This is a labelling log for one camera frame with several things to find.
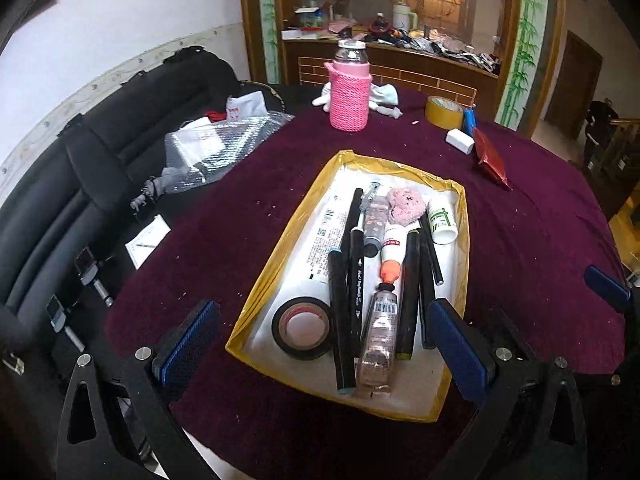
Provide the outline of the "black electrical tape roll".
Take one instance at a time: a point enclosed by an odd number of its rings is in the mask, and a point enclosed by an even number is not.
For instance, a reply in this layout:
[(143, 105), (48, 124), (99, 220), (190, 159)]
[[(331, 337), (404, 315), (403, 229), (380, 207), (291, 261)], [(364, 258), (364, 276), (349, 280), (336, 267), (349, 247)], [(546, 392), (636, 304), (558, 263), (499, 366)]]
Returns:
[(314, 297), (285, 301), (272, 317), (274, 342), (288, 356), (312, 361), (332, 348), (330, 308)]

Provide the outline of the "pink fluffy plush toy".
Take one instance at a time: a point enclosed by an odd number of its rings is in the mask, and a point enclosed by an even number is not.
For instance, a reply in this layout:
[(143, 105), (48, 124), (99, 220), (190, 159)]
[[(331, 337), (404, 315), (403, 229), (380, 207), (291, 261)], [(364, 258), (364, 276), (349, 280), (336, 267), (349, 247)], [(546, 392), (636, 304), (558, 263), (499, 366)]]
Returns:
[(390, 205), (388, 221), (400, 226), (418, 221), (426, 211), (426, 203), (417, 188), (392, 188), (386, 200)]

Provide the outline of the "black marker yellow cap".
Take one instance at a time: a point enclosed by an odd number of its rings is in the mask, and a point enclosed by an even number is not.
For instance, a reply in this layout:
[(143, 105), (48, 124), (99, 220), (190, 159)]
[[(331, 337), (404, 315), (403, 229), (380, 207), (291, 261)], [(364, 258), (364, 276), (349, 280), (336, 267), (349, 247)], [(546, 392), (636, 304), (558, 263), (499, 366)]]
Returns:
[(420, 282), (420, 233), (411, 230), (407, 235), (405, 259), (402, 262), (400, 312), (396, 339), (396, 359), (412, 358)]

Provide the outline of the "silver hand cream tube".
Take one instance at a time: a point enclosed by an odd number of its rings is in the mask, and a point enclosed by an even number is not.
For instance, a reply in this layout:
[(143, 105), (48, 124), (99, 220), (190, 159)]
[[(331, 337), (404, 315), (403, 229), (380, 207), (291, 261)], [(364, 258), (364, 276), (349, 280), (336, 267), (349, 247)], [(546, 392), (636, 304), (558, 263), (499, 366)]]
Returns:
[(390, 204), (385, 196), (378, 194), (381, 185), (372, 182), (369, 191), (361, 200), (363, 255), (375, 257), (382, 247)]

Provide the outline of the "black marker red cap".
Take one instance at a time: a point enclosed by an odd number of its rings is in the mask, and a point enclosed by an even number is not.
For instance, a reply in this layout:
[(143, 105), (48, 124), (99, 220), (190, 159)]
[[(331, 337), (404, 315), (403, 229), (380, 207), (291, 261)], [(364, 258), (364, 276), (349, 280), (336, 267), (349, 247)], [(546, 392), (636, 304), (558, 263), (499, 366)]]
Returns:
[(360, 217), (360, 205), (363, 196), (362, 188), (355, 188), (354, 194), (352, 194), (352, 201), (350, 202), (347, 216), (345, 220), (345, 226), (341, 239), (340, 249), (344, 256), (348, 256), (350, 232), (355, 226), (358, 226)]

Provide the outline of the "thin black pen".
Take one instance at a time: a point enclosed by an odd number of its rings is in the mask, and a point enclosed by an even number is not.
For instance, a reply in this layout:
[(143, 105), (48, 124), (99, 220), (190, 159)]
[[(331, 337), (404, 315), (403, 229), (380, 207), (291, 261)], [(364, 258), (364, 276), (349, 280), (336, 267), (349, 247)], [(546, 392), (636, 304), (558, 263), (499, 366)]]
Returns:
[(355, 226), (350, 232), (348, 292), (352, 309), (352, 354), (360, 356), (363, 291), (363, 230)]

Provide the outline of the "blue small box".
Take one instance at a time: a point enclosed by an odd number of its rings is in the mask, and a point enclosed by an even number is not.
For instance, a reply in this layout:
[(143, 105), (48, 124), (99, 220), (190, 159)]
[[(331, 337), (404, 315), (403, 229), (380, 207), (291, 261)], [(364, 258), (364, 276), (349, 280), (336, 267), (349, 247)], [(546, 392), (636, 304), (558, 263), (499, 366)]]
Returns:
[(463, 110), (462, 128), (465, 134), (467, 134), (471, 138), (474, 136), (476, 129), (476, 119), (472, 107), (465, 107), (465, 109)]

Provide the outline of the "yellow packing tape roll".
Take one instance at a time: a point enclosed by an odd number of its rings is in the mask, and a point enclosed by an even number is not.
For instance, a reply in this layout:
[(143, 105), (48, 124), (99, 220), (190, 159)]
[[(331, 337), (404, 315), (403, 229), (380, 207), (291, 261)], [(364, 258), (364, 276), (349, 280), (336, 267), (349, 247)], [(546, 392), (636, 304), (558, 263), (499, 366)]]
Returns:
[(459, 129), (463, 122), (463, 107), (441, 96), (429, 96), (425, 105), (425, 118), (438, 128)]

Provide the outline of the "white pill bottle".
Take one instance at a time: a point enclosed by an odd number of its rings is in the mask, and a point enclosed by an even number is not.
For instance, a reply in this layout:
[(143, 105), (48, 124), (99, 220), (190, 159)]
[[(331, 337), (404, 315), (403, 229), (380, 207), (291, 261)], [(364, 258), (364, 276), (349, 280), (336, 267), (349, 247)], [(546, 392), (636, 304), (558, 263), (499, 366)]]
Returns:
[(435, 244), (448, 245), (458, 237), (458, 227), (454, 210), (446, 200), (433, 198), (427, 205), (428, 223)]

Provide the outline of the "bottle in pink knit sleeve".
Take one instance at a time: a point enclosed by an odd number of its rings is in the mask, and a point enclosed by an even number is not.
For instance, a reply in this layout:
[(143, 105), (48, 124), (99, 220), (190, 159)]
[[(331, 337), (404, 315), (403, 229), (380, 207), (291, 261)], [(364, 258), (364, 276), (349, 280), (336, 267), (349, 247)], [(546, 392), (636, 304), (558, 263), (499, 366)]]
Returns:
[(329, 74), (329, 116), (333, 128), (361, 131), (368, 122), (372, 77), (366, 44), (342, 39), (331, 62), (324, 64)]

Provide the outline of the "bubble wrap package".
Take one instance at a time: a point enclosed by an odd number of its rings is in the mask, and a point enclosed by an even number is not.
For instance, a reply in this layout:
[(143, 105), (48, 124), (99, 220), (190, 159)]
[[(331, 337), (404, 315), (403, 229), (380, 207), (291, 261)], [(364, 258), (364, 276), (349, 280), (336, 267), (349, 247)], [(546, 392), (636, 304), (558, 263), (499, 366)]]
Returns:
[(269, 112), (262, 116), (210, 122), (203, 117), (165, 136), (165, 167), (144, 182), (130, 203), (138, 212), (165, 194), (177, 194), (220, 180), (259, 144), (293, 116)]

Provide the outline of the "white tube orange cap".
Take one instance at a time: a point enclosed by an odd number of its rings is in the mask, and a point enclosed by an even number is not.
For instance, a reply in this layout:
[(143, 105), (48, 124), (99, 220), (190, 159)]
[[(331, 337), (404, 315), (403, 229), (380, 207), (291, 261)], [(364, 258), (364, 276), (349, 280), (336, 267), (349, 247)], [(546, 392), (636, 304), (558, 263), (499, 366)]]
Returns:
[(394, 284), (401, 274), (405, 257), (406, 230), (399, 224), (390, 224), (381, 246), (380, 278), (385, 284)]

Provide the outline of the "silver foil sachet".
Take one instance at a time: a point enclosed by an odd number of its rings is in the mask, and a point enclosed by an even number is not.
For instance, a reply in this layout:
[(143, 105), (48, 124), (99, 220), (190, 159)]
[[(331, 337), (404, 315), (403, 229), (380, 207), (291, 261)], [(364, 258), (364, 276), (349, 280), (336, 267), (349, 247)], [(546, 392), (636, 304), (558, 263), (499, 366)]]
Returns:
[(357, 391), (373, 398), (390, 394), (396, 356), (399, 307), (393, 284), (376, 286), (357, 365)]

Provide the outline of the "black marker blue cap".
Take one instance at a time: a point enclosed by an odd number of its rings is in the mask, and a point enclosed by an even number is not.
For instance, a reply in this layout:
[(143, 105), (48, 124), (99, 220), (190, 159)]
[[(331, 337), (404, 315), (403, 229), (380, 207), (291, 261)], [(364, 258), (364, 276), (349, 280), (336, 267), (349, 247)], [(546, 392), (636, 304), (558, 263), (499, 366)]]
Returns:
[(341, 396), (349, 396), (356, 389), (356, 377), (346, 270), (343, 255), (339, 249), (332, 249), (329, 252), (328, 277), (336, 388)]

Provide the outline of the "white eraser block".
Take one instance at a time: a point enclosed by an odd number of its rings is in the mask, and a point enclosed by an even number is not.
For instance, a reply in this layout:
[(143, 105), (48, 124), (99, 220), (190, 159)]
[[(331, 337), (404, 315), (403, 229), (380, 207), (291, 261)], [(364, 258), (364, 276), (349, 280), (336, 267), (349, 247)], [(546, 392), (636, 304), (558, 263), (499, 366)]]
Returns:
[(445, 141), (465, 155), (471, 154), (475, 145), (474, 138), (458, 128), (449, 130)]

